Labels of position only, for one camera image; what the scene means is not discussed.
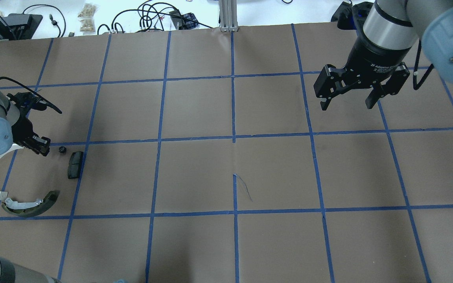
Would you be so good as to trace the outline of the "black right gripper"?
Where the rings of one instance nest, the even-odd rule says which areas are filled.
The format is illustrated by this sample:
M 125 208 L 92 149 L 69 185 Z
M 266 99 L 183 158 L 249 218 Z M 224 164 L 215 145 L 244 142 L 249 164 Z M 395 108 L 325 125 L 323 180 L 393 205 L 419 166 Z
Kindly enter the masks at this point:
M 407 49 L 389 50 L 358 37 L 344 68 L 326 64 L 313 84 L 321 109 L 326 111 L 333 98 L 352 89 L 373 87 L 365 99 L 367 109 L 387 95 L 396 95 L 410 75 L 402 63 L 407 53 Z

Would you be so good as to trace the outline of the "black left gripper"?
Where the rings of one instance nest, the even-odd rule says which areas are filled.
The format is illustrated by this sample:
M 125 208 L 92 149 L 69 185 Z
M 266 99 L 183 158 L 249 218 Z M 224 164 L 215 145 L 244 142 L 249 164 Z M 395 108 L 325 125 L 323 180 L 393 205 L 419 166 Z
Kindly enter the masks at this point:
M 27 118 L 30 110 L 44 111 L 48 103 L 44 98 L 31 92 L 18 92 L 15 95 L 8 94 L 7 98 L 16 106 L 20 116 L 16 123 L 11 127 L 14 143 L 26 147 L 36 154 L 47 156 L 50 152 L 50 138 L 39 137 L 33 131 L 33 124 Z

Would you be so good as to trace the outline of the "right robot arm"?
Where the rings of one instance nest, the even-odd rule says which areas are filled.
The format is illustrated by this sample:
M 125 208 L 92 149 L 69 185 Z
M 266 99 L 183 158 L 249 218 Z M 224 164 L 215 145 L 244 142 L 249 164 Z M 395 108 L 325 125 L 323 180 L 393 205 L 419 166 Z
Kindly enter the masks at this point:
M 320 107 L 335 97 L 369 88 L 368 109 L 396 95 L 410 75 L 404 58 L 418 41 L 413 70 L 417 90 L 433 69 L 453 84 L 453 0 L 376 0 L 343 2 L 333 21 L 355 30 L 357 39 L 342 68 L 326 64 L 313 84 Z

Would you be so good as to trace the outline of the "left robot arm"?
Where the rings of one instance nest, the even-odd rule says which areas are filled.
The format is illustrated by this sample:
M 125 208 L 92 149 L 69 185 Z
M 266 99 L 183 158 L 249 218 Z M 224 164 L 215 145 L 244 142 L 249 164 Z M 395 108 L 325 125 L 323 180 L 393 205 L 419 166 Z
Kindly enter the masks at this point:
M 14 79 L 0 77 L 16 84 Z M 36 154 L 47 156 L 50 138 L 39 137 L 33 131 L 33 124 L 27 118 L 30 110 L 45 111 L 52 108 L 61 114 L 61 110 L 37 92 L 22 86 L 27 91 L 4 95 L 0 91 L 0 155 L 6 153 L 13 144 L 25 147 Z

